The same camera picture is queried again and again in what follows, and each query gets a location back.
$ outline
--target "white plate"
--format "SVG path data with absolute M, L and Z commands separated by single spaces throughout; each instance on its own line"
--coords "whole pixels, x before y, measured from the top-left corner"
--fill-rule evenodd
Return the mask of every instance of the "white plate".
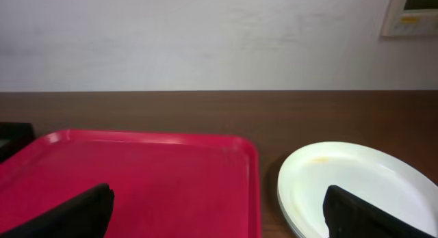
M 279 173 L 280 206 L 302 238 L 327 238 L 322 203 L 338 185 L 434 237 L 438 187 L 406 163 L 381 151 L 344 142 L 321 142 L 292 153 Z

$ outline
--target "wall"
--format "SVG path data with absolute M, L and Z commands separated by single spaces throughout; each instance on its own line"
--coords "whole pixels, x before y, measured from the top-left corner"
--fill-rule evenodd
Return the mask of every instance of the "wall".
M 0 91 L 437 89 L 389 0 L 0 0 Z

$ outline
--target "red tray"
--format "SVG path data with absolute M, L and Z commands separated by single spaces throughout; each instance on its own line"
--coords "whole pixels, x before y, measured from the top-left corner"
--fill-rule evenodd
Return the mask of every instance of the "red tray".
M 98 183 L 116 195 L 108 238 L 261 236 L 247 140 L 78 130 L 41 137 L 0 164 L 0 233 Z

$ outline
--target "table surface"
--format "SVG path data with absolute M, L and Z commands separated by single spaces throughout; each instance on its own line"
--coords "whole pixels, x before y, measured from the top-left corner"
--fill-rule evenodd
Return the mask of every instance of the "table surface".
M 0 121 L 60 129 L 234 134 L 259 150 L 263 237 L 295 237 L 279 210 L 286 157 L 342 141 L 393 155 L 438 183 L 438 92 L 0 93 Z

